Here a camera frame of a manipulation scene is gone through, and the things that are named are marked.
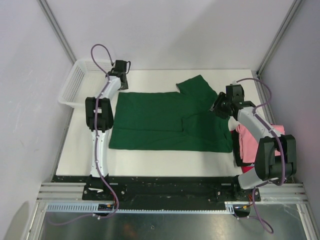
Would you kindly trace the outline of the green t shirt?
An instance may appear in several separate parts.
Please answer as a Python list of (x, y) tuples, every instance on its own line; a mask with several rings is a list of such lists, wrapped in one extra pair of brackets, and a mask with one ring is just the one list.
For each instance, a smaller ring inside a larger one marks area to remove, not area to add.
[(227, 119), (210, 110), (218, 94), (197, 75), (174, 92), (118, 94), (109, 147), (116, 150), (231, 153)]

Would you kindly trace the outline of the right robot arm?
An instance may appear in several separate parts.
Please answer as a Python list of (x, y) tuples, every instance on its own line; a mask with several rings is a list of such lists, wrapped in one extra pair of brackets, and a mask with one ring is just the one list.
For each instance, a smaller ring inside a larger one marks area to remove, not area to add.
[(297, 171), (295, 138), (276, 130), (256, 111), (251, 101), (243, 99), (243, 96), (230, 97), (220, 92), (210, 108), (221, 118), (234, 117), (258, 143), (254, 169), (239, 175), (238, 183), (230, 188), (231, 196), (237, 201), (247, 197), (249, 189), (267, 184), (282, 186), (286, 177)]

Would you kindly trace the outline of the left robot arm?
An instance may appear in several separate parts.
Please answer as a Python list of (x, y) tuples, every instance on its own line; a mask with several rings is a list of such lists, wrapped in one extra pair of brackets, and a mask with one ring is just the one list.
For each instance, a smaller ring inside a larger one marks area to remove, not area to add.
[(111, 100), (117, 91), (128, 89), (127, 74), (109, 71), (105, 85), (94, 97), (85, 99), (85, 121), (92, 136), (92, 164), (90, 175), (93, 178), (109, 174), (107, 150), (109, 134), (114, 124)]

